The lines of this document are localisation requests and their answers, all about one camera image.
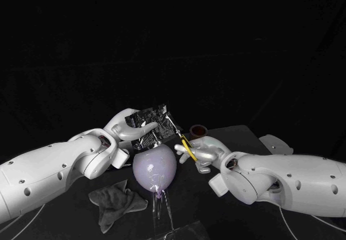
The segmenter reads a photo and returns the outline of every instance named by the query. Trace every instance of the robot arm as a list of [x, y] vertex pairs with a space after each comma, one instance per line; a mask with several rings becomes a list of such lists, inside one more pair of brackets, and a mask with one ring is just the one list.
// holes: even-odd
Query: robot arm
[[[253, 155], [230, 152], [204, 136], [190, 144], [200, 173], [213, 165], [219, 174], [209, 185], [220, 197], [229, 191], [245, 204], [269, 202], [285, 210], [321, 217], [346, 217], [346, 164], [310, 155]], [[174, 146], [188, 158], [184, 147]]]
[[77, 178], [96, 178], [111, 164], [122, 167], [129, 155], [121, 140], [135, 140], [157, 127], [155, 122], [141, 128], [126, 126], [125, 117], [134, 112], [125, 109], [103, 129], [90, 129], [0, 165], [0, 224], [66, 192]]

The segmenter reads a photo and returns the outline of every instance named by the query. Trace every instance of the gray cloth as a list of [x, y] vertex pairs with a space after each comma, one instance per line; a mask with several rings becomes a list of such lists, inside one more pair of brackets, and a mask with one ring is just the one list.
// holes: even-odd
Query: gray cloth
[[98, 225], [103, 234], [125, 213], [141, 211], [148, 206], [137, 192], [125, 189], [126, 182], [124, 180], [88, 194], [89, 201], [99, 207]]

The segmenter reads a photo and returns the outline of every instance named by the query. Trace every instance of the table surface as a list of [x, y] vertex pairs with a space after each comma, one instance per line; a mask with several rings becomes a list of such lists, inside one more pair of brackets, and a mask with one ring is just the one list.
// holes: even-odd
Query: table surface
[[[212, 129], [207, 135], [219, 139], [233, 152], [271, 154], [245, 125]], [[174, 144], [180, 144], [178, 138], [165, 143], [173, 150]], [[294, 239], [278, 207], [268, 202], [246, 205], [229, 192], [217, 197], [207, 182], [219, 170], [210, 167], [210, 173], [200, 174], [193, 160], [188, 159], [184, 164], [180, 164], [178, 158], [180, 156], [175, 155], [175, 176], [167, 188], [174, 229], [200, 221], [212, 240], [223, 239], [225, 236], [230, 239], [232, 235], [243, 239]], [[90, 203], [88, 193], [125, 179], [128, 179], [126, 188], [148, 200], [147, 209], [126, 213], [102, 234], [98, 225], [99, 208]], [[46, 204], [15, 240], [147, 240], [154, 236], [151, 204], [151, 193], [137, 183], [131, 167], [109, 170], [92, 180], [82, 177], [75, 181], [67, 192]], [[10, 240], [14, 237], [37, 211], [39, 209], [28, 212], [1, 233], [1, 240]], [[341, 231], [328, 227], [310, 215], [285, 210], [282, 213], [298, 240], [346, 239]]]

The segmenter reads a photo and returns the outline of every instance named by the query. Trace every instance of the purple balloon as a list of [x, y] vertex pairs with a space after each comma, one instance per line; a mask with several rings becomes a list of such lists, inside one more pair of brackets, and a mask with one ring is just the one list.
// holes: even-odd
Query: purple balloon
[[177, 160], [171, 149], [158, 145], [138, 153], [132, 159], [132, 174], [138, 184], [152, 193], [157, 198], [171, 184], [177, 170]]

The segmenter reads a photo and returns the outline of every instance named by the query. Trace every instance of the cup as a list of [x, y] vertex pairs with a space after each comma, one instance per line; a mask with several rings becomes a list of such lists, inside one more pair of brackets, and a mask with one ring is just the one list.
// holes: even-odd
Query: cup
[[188, 140], [199, 139], [207, 135], [207, 128], [196, 124], [188, 128]]

